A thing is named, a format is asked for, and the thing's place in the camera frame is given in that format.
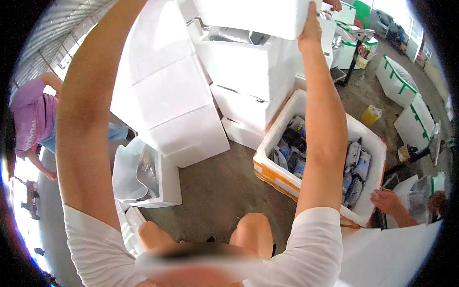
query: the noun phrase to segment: white sleeve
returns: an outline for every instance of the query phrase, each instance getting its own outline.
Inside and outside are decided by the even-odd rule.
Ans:
[[[146,279],[136,272],[119,231],[70,206],[63,208],[68,248],[86,287],[130,287]]]
[[[333,286],[343,254],[340,214],[328,207],[301,212],[293,221],[286,250],[243,281],[252,286]]]

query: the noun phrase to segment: corrugated metal roof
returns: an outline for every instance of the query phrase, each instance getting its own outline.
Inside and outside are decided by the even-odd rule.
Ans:
[[[113,0],[56,0],[44,13],[25,44],[11,79],[11,93],[36,76],[50,70],[48,63],[56,58],[61,43],[85,19]]]

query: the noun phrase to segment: yellow container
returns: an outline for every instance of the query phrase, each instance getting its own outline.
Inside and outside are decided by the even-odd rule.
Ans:
[[[357,66],[359,66],[361,69],[365,69],[367,67],[367,64],[368,64],[368,61],[367,59],[363,59],[362,56],[357,56]]]
[[[369,105],[368,108],[362,114],[362,123],[368,128],[377,121],[382,114],[382,110],[376,108],[373,105]]]

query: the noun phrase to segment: blue jeans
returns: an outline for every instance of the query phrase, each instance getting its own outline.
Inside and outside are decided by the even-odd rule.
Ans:
[[[128,136],[128,127],[124,124],[108,124],[108,140],[124,140]],[[56,154],[56,121],[53,120],[53,128],[50,136],[39,141],[39,144],[46,147],[50,152]]]

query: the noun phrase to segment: hand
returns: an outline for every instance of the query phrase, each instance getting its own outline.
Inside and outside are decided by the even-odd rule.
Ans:
[[[55,171],[50,171],[49,169],[44,172],[47,178],[50,180],[57,180],[57,172]]]
[[[341,1],[335,1],[333,7],[331,8],[332,11],[341,11]]]
[[[439,212],[440,216],[445,215],[446,210],[446,196],[444,191],[436,191],[432,197],[429,199],[429,203],[427,204],[429,212],[436,215],[437,211]]]
[[[375,190],[371,194],[371,202],[385,214],[394,216],[401,210],[405,210],[405,207],[400,202],[398,195],[388,189],[382,188],[381,190]]]
[[[319,44],[322,39],[322,29],[320,28],[319,21],[317,20],[315,2],[309,3],[308,18],[304,23],[303,32],[298,37],[298,48],[301,52],[308,48],[310,44]]]

